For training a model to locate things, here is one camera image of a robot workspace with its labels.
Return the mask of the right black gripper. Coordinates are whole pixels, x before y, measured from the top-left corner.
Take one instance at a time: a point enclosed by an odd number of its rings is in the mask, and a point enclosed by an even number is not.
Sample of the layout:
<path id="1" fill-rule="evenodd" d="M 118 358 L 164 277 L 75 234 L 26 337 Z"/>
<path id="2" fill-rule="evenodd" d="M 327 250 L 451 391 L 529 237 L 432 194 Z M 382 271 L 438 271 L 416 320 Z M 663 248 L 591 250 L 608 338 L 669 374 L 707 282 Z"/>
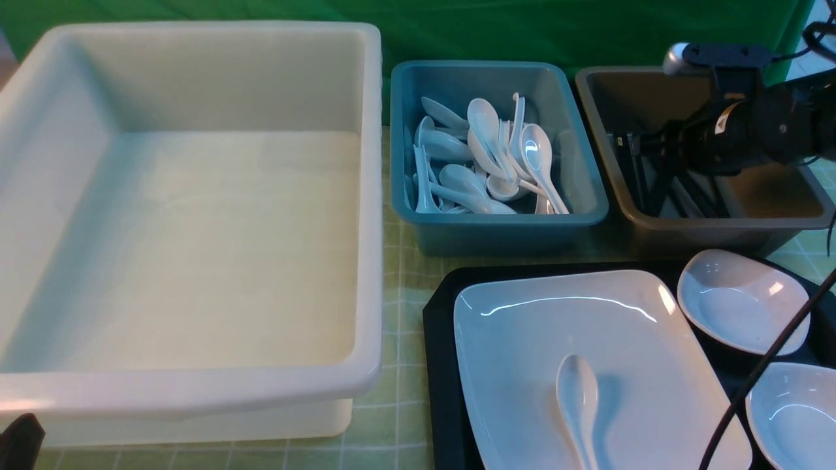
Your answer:
<path id="1" fill-rule="evenodd" d="M 794 163 L 794 95 L 770 88 L 747 99 L 711 101 L 690 118 L 644 134 L 644 155 L 703 176 Z"/>

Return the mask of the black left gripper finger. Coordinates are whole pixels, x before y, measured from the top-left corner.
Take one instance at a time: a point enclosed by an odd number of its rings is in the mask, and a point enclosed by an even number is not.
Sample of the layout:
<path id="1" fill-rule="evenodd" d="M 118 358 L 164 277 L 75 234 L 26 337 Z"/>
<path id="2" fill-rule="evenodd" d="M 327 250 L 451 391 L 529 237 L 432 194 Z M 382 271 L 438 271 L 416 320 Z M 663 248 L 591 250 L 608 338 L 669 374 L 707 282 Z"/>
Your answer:
<path id="1" fill-rule="evenodd" d="M 33 413 L 13 420 L 1 434 L 1 469 L 34 469 L 45 435 Z"/>

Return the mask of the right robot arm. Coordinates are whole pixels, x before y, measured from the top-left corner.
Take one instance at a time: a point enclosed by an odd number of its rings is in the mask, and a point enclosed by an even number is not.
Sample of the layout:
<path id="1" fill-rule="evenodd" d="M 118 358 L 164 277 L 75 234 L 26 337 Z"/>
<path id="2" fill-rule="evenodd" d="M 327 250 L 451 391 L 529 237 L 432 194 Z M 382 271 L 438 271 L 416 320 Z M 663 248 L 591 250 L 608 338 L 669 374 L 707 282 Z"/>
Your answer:
<path id="1" fill-rule="evenodd" d="M 704 76 L 709 98 L 686 119 L 638 139 L 641 154 L 704 176 L 734 176 L 771 163 L 834 159 L 834 76 L 817 86 L 765 86 L 777 61 L 760 45 L 680 42 L 663 62 L 667 76 Z"/>

